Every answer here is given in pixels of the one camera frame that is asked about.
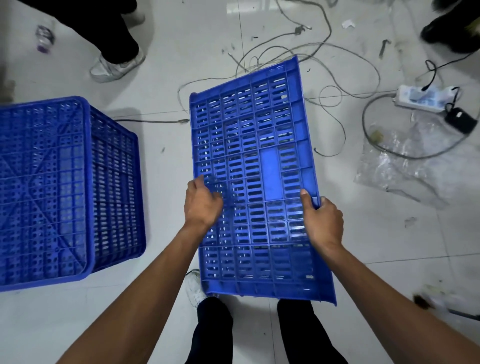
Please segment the white tile floor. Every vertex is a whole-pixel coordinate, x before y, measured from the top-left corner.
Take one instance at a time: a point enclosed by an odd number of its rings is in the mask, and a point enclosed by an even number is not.
[[[332,26],[330,42],[359,53],[379,69],[379,91],[395,90],[400,83],[424,83],[424,60],[439,63],[455,59],[444,48],[422,44],[418,33],[436,15],[425,0],[390,1],[338,0],[326,12]],[[283,36],[269,45],[294,47],[318,42],[327,34],[318,8],[281,2],[288,16],[310,25],[298,36]],[[95,47],[74,31],[57,24],[57,42],[51,54],[36,51],[34,32],[41,13],[15,1],[0,4],[0,40],[5,79],[15,81],[14,100],[80,95],[111,116],[136,115],[144,120],[178,120],[188,117],[177,102],[181,84],[200,78],[228,77],[235,73],[237,60],[249,50],[295,25],[278,11],[275,0],[140,0],[146,11],[144,25],[132,35],[146,51],[145,63],[122,80],[99,85],[88,77],[97,55]],[[356,27],[343,29],[351,19]],[[380,60],[383,39],[392,44]],[[269,45],[247,55],[245,65],[254,64]],[[262,60],[282,52],[270,49]],[[366,96],[378,80],[367,63],[341,50],[325,46],[318,54],[349,93]],[[459,105],[473,115],[480,107],[479,55],[439,72],[438,85],[461,85],[465,96]],[[301,64],[306,97],[333,84],[329,74],[314,61]],[[188,95],[221,81],[191,84],[181,91]],[[338,92],[327,89],[325,104],[338,102]],[[362,150],[361,110],[367,99],[344,96],[329,109],[341,120],[347,133],[342,153],[333,158],[315,156],[322,194],[330,197],[345,214],[345,246],[361,261],[398,289],[411,294],[424,283],[480,290],[480,212],[478,190],[469,191],[468,204],[437,212],[405,198],[353,183]],[[342,141],[336,122],[322,109],[307,104],[312,144],[325,153],[338,151]],[[380,102],[372,110],[378,122],[409,120],[409,113]],[[125,123],[141,143],[142,179],[147,229],[147,250],[135,260],[97,272],[87,279],[58,286],[0,294],[0,352],[3,363],[52,363],[76,337],[110,304],[162,251],[182,224],[186,182],[192,177],[189,125]],[[480,140],[477,131],[472,143]],[[405,228],[404,221],[416,217]],[[192,267],[197,267],[195,258]],[[333,344],[350,363],[390,363],[379,341],[343,287],[335,280],[338,307],[313,303]],[[233,308],[234,362],[287,363],[283,348],[276,300],[240,297]],[[182,289],[154,351],[151,363],[183,363],[190,349],[196,312]]]

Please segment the person's left hand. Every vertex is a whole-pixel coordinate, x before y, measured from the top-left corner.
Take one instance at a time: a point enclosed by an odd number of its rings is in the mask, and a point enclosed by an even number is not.
[[[185,195],[185,224],[200,225],[209,229],[220,216],[223,208],[222,196],[218,192],[211,193],[204,184],[204,176],[200,175],[188,182]]]

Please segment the blue plastic crate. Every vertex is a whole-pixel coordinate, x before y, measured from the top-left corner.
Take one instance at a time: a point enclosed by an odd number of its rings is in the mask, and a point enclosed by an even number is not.
[[[206,293],[329,301],[300,189],[319,193],[297,57],[190,95],[193,173],[224,198],[199,248]]]
[[[137,136],[82,97],[0,108],[0,291],[145,250]]]

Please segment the white sneaker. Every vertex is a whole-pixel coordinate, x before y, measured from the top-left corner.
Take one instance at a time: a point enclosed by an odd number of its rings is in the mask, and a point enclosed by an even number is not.
[[[185,275],[185,284],[187,296],[193,307],[197,308],[201,301],[207,298],[202,290],[202,282],[200,281],[200,270],[192,269]]]
[[[134,12],[128,14],[122,14],[121,17],[129,29],[143,24],[145,21],[145,13],[139,12],[138,9],[135,9]]]
[[[98,60],[90,69],[90,76],[92,76],[94,81],[100,83],[115,81],[122,78],[135,67],[140,66],[144,60],[145,54],[140,47],[138,48],[137,56],[133,60],[120,64],[110,63],[100,54],[100,57],[98,57]]]

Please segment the extension cord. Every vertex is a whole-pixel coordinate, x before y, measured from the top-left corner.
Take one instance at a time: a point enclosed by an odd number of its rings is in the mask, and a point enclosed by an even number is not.
[[[457,91],[455,86],[439,90],[432,85],[422,91],[422,87],[401,85],[394,102],[397,106],[438,113],[445,111],[445,105],[454,101]]]

